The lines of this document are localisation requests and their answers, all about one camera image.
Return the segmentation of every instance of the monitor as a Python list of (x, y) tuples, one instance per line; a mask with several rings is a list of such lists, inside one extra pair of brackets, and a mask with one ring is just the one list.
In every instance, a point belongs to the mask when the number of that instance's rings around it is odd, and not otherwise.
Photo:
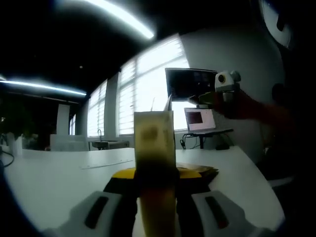
[(168, 96), (172, 101), (187, 101), (191, 96), (200, 96), (215, 91), (216, 71), (166, 68)]
[(216, 127), (212, 110), (185, 108), (184, 109), (188, 130), (208, 130)]

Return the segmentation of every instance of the ceiling light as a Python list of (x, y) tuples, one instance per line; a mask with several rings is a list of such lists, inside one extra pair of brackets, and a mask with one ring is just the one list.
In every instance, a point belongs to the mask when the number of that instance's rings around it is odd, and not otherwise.
[(104, 0), (83, 0), (83, 1), (87, 1), (93, 5), (96, 5), (106, 10), (110, 14), (116, 16), (117, 18), (124, 21), (126, 24), (130, 25), (131, 27), (139, 31), (146, 38), (151, 39), (152, 37), (154, 37), (154, 33), (150, 29), (148, 29), (143, 23), (141, 23), (133, 15), (123, 10), (122, 8), (115, 6), (114, 4), (104, 1)]
[(21, 81), (0, 80), (0, 83), (14, 84), (14, 85), (25, 85), (25, 86), (44, 88), (44, 89), (49, 89), (49, 90), (57, 90), (57, 91), (62, 91), (62, 92), (72, 93), (72, 94), (77, 94), (77, 95), (83, 95), (83, 96), (86, 95), (86, 93), (77, 92), (77, 91), (73, 91), (73, 90), (66, 90), (66, 89), (57, 88), (57, 87), (53, 87), (53, 86), (33, 84), (33, 83), (27, 83), (27, 82), (21, 82)]

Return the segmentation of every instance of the sink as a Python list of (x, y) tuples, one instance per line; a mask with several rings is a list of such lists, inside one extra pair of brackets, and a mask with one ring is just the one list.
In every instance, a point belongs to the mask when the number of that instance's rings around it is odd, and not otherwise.
[(108, 150), (109, 141), (94, 141), (92, 142), (92, 146), (98, 148), (99, 150)]

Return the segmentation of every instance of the window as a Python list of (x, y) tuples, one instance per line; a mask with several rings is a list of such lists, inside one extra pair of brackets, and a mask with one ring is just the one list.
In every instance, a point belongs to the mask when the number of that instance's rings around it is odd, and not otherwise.
[(69, 135), (75, 135), (75, 134), (76, 134), (76, 115), (73, 116), (69, 124)]
[(88, 137), (97, 137), (100, 129), (104, 135), (104, 107), (105, 94), (107, 90), (107, 80), (103, 82), (92, 94), (89, 99), (88, 108)]
[[(134, 133), (134, 112), (162, 111), (168, 98), (165, 68), (188, 68), (178, 35), (170, 37), (127, 62), (118, 80), (118, 134)], [(187, 129), (188, 102), (172, 102), (174, 129)]]

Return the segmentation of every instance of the table surface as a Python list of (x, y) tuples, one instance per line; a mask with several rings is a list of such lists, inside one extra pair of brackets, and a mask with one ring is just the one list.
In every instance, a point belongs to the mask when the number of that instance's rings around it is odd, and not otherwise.
[[(91, 152), (23, 150), (5, 169), (5, 177), (20, 207), (40, 231), (58, 228), (70, 210), (94, 191), (102, 191), (111, 176), (135, 162), (81, 169), (106, 160), (134, 159), (133, 148)], [(275, 230), (284, 219), (282, 207), (267, 180), (238, 147), (229, 150), (176, 150), (177, 162), (213, 166), (219, 174), (210, 183), (245, 211), (257, 227)]]

